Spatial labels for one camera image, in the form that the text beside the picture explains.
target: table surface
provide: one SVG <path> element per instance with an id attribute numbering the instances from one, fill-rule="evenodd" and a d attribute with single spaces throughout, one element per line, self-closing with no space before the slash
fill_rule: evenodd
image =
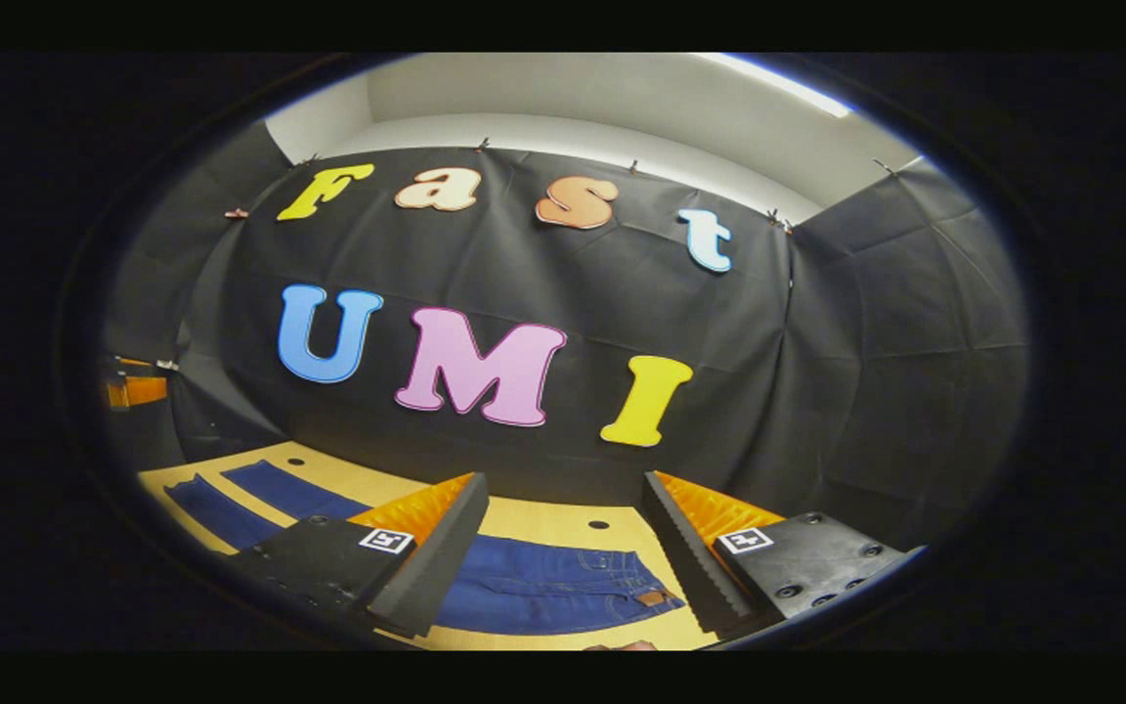
<path id="1" fill-rule="evenodd" d="M 296 442 L 283 442 L 280 445 L 207 460 L 204 463 L 152 470 L 142 472 L 138 476 L 144 489 L 159 500 L 176 522 L 199 540 L 199 543 L 214 552 L 233 555 L 236 550 L 185 514 L 166 494 L 164 487 L 190 481 L 200 475 L 215 489 L 249 508 L 250 511 L 278 526 L 289 527 L 294 525 L 294 518 L 269 507 L 254 494 L 242 490 L 223 476 L 224 471 L 244 467 L 247 464 L 258 463 L 259 460 L 267 460 L 268 463 L 276 464 L 296 478 L 303 478 L 312 484 L 324 487 L 369 507 L 379 507 L 429 485 L 409 478 L 399 478 L 364 467 L 360 464 L 348 463 Z M 289 463 L 289 460 L 301 460 L 302 464 Z M 593 529 L 589 526 L 590 522 L 604 522 L 609 524 L 609 527 Z M 658 543 L 654 532 L 635 508 L 577 507 L 577 505 L 491 496 L 481 524 L 481 534 L 544 545 L 637 552 L 643 564 L 662 580 L 667 589 L 677 596 L 685 594 L 676 579 L 676 572 L 671 571 L 662 545 Z M 718 641 L 714 633 L 703 632 L 688 605 L 683 609 L 667 612 L 634 624 L 587 633 L 564 633 L 564 635 L 503 635 L 503 633 L 480 633 L 443 626 L 434 626 L 427 636 L 414 639 L 378 633 L 429 650 L 582 650 L 590 645 L 616 648 L 634 641 L 651 641 L 660 650 L 692 650 Z"/>

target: letter m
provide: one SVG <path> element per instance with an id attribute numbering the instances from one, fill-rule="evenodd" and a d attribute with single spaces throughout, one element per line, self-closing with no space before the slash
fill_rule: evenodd
<path id="1" fill-rule="evenodd" d="M 566 345 L 566 335 L 552 327 L 520 324 L 481 356 L 468 318 L 447 308 L 421 308 L 411 320 L 419 326 L 419 348 L 411 378 L 394 394 L 399 404 L 419 411 L 437 411 L 446 401 L 437 393 L 438 377 L 455 410 L 466 413 L 493 384 L 494 396 L 481 413 L 495 424 L 539 426 L 545 371 L 551 357 Z"/>

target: blue denim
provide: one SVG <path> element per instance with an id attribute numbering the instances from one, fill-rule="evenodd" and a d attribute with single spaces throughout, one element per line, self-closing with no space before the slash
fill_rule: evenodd
<path id="1" fill-rule="evenodd" d="M 229 470 L 224 476 L 294 518 L 321 514 L 349 518 L 366 511 L 356 500 L 310 484 L 267 461 Z M 238 550 L 282 531 L 227 498 L 202 478 L 166 491 L 185 513 Z M 635 623 L 679 609 L 679 598 L 654 606 L 642 594 L 663 583 L 635 552 L 581 550 L 477 535 L 441 603 L 437 625 L 508 635 L 582 633 Z"/>

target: light blue letter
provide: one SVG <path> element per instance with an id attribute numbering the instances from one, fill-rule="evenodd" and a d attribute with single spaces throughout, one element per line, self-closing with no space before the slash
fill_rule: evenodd
<path id="1" fill-rule="evenodd" d="M 729 228 L 721 226 L 711 211 L 680 211 L 679 215 L 689 223 L 689 256 L 694 261 L 712 271 L 731 269 L 732 259 L 720 253 L 720 240 L 732 240 Z"/>
<path id="2" fill-rule="evenodd" d="M 384 300 L 367 291 L 343 291 L 337 297 L 341 313 L 341 330 L 337 336 L 337 351 L 328 359 L 312 355 L 307 340 L 312 337 L 315 309 L 327 294 L 318 285 L 291 285 L 280 294 L 285 312 L 280 315 L 280 336 L 277 354 L 292 373 L 316 383 L 337 383 L 350 378 L 359 368 L 363 357 L 363 338 L 367 320 L 379 311 Z"/>

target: letter u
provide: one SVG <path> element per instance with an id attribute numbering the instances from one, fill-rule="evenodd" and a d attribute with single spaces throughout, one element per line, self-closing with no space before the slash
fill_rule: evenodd
<path id="1" fill-rule="evenodd" d="M 277 354 L 286 368 L 305 380 L 316 383 L 339 383 L 350 378 L 359 368 L 363 357 L 363 339 L 367 335 L 367 321 L 372 313 L 379 311 L 384 300 L 367 291 L 343 291 L 337 297 L 341 308 L 341 329 L 337 338 L 337 351 L 328 359 L 312 355 L 309 340 L 312 337 L 312 321 L 315 309 L 328 297 L 318 285 L 291 285 L 280 294 L 285 298 L 285 312 L 280 315 L 280 335 L 277 338 Z"/>

